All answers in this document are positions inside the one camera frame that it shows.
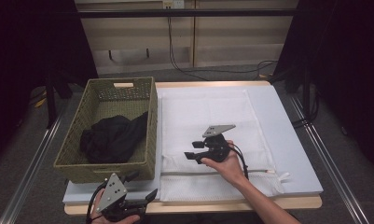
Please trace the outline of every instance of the power cord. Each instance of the power cord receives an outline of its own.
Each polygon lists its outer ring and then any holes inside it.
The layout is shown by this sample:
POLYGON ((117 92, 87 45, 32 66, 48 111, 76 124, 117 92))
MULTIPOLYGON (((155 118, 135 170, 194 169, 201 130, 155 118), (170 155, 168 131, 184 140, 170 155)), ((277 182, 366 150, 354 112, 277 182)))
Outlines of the power cord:
POLYGON ((237 148, 237 150, 233 147, 230 148, 230 150, 236 152, 236 154, 239 156, 240 160, 242 161, 242 169, 244 171, 245 178, 248 178, 248 166, 245 164, 244 155, 242 154, 242 151, 234 144, 230 144, 231 146, 237 148))
POLYGON ((320 107, 320 94, 318 91, 315 92, 313 106, 312 106, 312 113, 310 114, 308 119, 299 119, 292 121, 292 125, 294 129, 301 128, 308 123, 313 122, 317 118, 318 110, 320 107))
POLYGON ((86 223, 87 224, 91 224, 91 222, 94 219, 101 217, 101 216, 98 216, 98 217, 95 217, 95 218, 91 218, 90 217, 90 211, 91 211, 91 207, 93 206, 93 201, 96 198, 96 195, 99 193, 99 191, 101 189, 105 189, 105 186, 107 186, 107 180, 105 180, 99 187, 97 187, 97 189, 91 195, 90 202, 89 202, 89 205, 88 205, 88 210, 87 210, 87 216, 86 216, 86 223))
POLYGON ((278 61, 272 61, 272 60, 266 60, 266 61, 262 61, 260 62, 258 65, 257 65, 257 69, 253 69, 253 70, 247 70, 247 71, 229 71, 229 70, 214 70, 214 69, 193 69, 193 70, 182 70, 178 67, 175 59, 174 59, 174 52, 173 52, 173 37, 172 37, 172 18, 171 17, 168 17, 168 25, 169 25, 169 57, 170 57, 170 61, 172 63, 172 66, 180 71, 181 73, 183 73, 184 75, 187 75, 187 76, 191 76, 191 77, 196 77, 196 78, 199 78, 199 79, 202 79, 204 81, 209 81, 208 79, 206 78, 203 78, 203 77, 198 77, 198 76, 195 76, 195 75, 192 75, 190 74, 191 72, 217 72, 217 73, 234 73, 234 74, 244 74, 244 73, 254 73, 256 72, 256 76, 253 77, 253 80, 257 80, 259 78, 259 71, 265 67, 268 67, 274 63, 277 63, 278 61))

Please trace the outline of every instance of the black cloth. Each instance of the black cloth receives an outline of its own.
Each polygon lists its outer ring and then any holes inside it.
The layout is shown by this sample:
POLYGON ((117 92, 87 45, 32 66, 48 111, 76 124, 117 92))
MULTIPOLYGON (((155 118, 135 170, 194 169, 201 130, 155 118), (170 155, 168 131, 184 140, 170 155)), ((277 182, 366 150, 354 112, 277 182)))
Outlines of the black cloth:
POLYGON ((133 120, 123 116, 101 119, 83 131, 80 150, 91 163, 127 162, 145 137, 147 119, 148 112, 133 120))

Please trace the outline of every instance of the white cloth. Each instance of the white cloth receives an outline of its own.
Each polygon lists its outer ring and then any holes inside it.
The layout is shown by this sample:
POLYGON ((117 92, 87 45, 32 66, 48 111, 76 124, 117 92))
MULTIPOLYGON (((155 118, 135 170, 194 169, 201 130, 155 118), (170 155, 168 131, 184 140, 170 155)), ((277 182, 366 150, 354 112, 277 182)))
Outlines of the white cloth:
MULTIPOLYGON (((234 200, 242 195, 210 167, 187 160, 184 152, 201 152, 192 142, 202 141, 210 125, 235 124, 224 134, 242 151, 248 170, 275 171, 256 113, 246 91, 163 93, 162 201, 234 200)), ((250 173, 251 182, 268 196, 283 193, 277 174, 250 173)))

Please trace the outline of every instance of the metal rail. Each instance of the metal rail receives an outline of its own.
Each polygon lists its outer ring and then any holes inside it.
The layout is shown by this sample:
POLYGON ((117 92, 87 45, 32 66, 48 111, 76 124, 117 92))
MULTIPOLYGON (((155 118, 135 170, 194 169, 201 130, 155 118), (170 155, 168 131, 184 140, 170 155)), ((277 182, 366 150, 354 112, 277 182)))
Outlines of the metal rail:
POLYGON ((77 13, 60 13, 80 18, 146 18, 146 17, 282 17, 309 15, 317 10, 275 9, 142 9, 142 10, 79 10, 77 13))
POLYGON ((12 195, 6 209, 3 212, 3 215, 0 217, 0 224, 12 224, 15 223, 16 218, 18 217, 19 212, 24 204, 24 201, 27 198, 27 195, 30 189, 33 186, 35 177, 41 167, 42 161, 44 160, 45 155, 47 154, 50 143, 52 142, 53 137, 58 131, 59 125, 61 123, 62 114, 67 105, 62 105, 61 112, 59 117, 53 122, 53 125, 50 129, 47 129, 45 135, 36 151, 29 167, 27 168, 20 184, 18 185, 17 190, 12 195))
MULTIPOLYGON (((304 119, 305 116, 303 114, 300 100, 297 97, 291 97, 291 102, 296 109, 298 116, 301 119, 304 119)), ((354 222, 356 224, 368 224, 369 221, 367 220, 367 216, 365 215, 360 202, 358 202, 346 180, 343 178, 343 175, 340 173, 340 170, 333 161, 320 135, 311 123, 306 123, 304 127, 354 222)))

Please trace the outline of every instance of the woven basket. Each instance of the woven basket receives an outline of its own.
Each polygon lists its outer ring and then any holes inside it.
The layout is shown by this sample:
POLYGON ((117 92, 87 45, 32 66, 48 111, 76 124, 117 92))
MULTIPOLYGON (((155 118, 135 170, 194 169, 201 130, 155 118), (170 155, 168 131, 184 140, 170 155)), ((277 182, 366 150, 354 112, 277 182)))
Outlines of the woven basket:
POLYGON ((54 167, 73 183, 103 182, 112 173, 127 175, 136 170, 140 174, 135 180, 154 179, 157 121, 158 96, 153 77, 90 79, 54 167), (92 164, 79 150, 82 131, 92 124, 115 115, 135 119, 146 111, 146 136, 127 163, 92 164))

